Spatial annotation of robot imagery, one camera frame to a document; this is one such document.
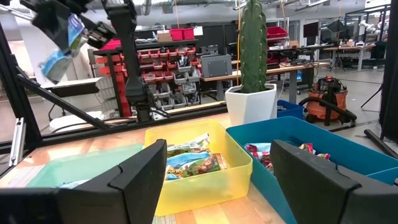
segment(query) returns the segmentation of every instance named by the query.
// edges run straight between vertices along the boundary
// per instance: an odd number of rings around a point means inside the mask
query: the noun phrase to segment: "artificial cactus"
[[[240,30],[242,93],[266,90],[267,27],[266,15],[257,0],[248,0]]]

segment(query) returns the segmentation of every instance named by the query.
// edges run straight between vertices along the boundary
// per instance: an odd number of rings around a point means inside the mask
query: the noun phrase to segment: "orange shop vacuum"
[[[309,123],[318,119],[325,120],[325,126],[336,119],[342,124],[349,123],[355,121],[356,116],[346,108],[347,93],[347,87],[339,79],[327,76],[318,79],[308,97],[298,104],[307,104],[304,112],[308,113],[305,120]]]

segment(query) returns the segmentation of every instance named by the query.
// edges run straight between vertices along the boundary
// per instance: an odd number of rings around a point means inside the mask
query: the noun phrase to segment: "floor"
[[[329,127],[325,127],[322,122],[316,123],[319,127],[332,130],[338,129],[336,134],[342,135],[352,141],[370,147],[371,149],[377,150],[378,148],[368,139],[364,138],[363,131],[370,129],[374,133],[380,133],[380,125],[377,123],[379,117],[379,105],[380,105],[380,93],[377,94],[366,106],[361,109],[361,105],[379,89],[384,70],[363,70],[362,72],[356,72],[355,70],[348,70],[347,72],[338,69],[336,71],[329,72],[327,69],[320,69],[317,77],[324,77],[326,75],[332,75],[339,78],[344,85],[348,88],[347,107],[353,112],[358,119],[356,120],[356,126],[354,128],[344,129],[342,127],[350,126],[351,124],[342,125],[339,121],[334,121]],[[280,99],[287,100],[289,98],[288,91],[282,91],[280,93]],[[308,94],[303,91],[301,95],[297,96],[297,102],[306,98]],[[209,97],[202,98],[202,103],[212,102]],[[47,113],[50,109],[49,105],[46,105],[40,98],[30,99],[32,109],[34,111],[37,123],[39,125],[42,134],[48,134],[49,119]],[[10,141],[14,132],[15,117],[12,112],[12,108],[8,101],[0,101],[0,142]],[[398,152],[398,145],[393,142],[386,142],[393,150]],[[8,156],[0,155],[0,173],[3,168],[6,168],[8,164]]]

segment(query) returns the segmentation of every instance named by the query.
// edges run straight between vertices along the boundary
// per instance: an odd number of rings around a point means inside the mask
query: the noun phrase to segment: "blue container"
[[[294,103],[289,103],[288,101],[284,100],[278,100],[277,102],[278,106],[283,106],[286,110],[283,111],[278,111],[277,112],[277,117],[281,118],[284,116],[293,116],[298,119],[303,119],[303,110],[304,107],[300,105],[296,105]]]
[[[317,153],[329,153],[332,162],[360,174],[389,185],[398,177],[398,160],[297,118],[271,119],[235,126],[226,131],[241,147],[247,143],[272,142],[275,139],[296,146],[311,142]],[[286,223],[296,223],[277,179],[257,159],[252,158],[253,184]]]

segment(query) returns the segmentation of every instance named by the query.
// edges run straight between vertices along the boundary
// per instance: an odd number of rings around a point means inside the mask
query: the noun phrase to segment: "yellow plastic bin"
[[[215,120],[203,120],[150,128],[145,147],[157,139],[167,144],[183,144],[209,133],[210,151],[222,153],[227,169],[180,180],[165,181],[156,215],[170,215],[244,197],[249,190],[252,159]]]

